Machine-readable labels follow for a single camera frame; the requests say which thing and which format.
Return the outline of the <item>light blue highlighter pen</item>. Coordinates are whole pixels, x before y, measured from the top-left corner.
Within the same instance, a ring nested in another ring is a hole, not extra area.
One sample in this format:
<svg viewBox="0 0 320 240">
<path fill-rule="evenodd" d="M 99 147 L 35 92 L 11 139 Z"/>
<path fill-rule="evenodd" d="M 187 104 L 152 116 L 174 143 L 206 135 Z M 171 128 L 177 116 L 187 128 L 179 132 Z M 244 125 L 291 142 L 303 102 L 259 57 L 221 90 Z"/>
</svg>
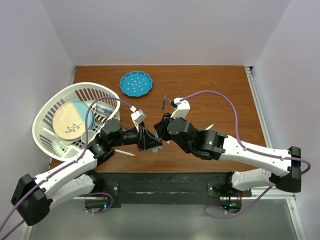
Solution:
<svg viewBox="0 0 320 240">
<path fill-rule="evenodd" d="M 160 137 L 159 137 L 159 135 L 158 135 L 157 132 L 155 133 L 155 138 L 156 138 L 157 140 L 160 140 Z M 156 147 L 156 151 L 162 151 L 162 150 L 163 150 L 163 147 L 162 147 L 162 146 L 157 146 L 157 147 Z"/>
</svg>

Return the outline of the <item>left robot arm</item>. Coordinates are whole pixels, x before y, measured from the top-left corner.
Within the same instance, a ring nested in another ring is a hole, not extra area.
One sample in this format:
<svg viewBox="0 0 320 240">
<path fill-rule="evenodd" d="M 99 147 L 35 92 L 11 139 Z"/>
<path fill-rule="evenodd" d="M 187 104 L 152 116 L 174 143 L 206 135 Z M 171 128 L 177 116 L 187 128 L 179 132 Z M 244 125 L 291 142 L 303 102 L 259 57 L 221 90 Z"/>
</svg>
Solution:
<svg viewBox="0 0 320 240">
<path fill-rule="evenodd" d="M 54 193 L 73 183 L 77 177 L 88 181 L 85 188 L 88 193 L 99 196 L 104 190 L 104 184 L 91 179 L 87 172 L 110 159 L 115 154 L 114 147 L 126 145 L 136 145 L 139 151 L 161 146 L 161 133 L 159 130 L 155 134 L 151 133 L 142 122 L 123 130 L 119 120 L 108 120 L 79 156 L 36 177 L 23 175 L 15 187 L 12 205 L 24 222 L 33 226 L 50 212 L 56 201 Z"/>
</svg>

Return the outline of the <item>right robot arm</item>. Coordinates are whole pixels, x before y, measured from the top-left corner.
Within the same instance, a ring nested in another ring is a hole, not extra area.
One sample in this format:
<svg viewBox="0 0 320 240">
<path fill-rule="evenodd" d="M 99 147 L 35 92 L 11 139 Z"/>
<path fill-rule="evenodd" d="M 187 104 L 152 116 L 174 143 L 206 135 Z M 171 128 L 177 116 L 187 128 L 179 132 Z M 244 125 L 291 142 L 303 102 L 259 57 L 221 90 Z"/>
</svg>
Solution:
<svg viewBox="0 0 320 240">
<path fill-rule="evenodd" d="M 163 115 L 154 125 L 159 138 L 175 142 L 185 153 L 202 160 L 234 161 L 254 166 L 254 170 L 234 171 L 223 183 L 223 192 L 230 197 L 255 187 L 276 187 L 299 193 L 302 171 L 299 148 L 273 149 L 251 143 L 240 144 L 230 135 L 213 130 L 199 130 L 184 118 Z"/>
</svg>

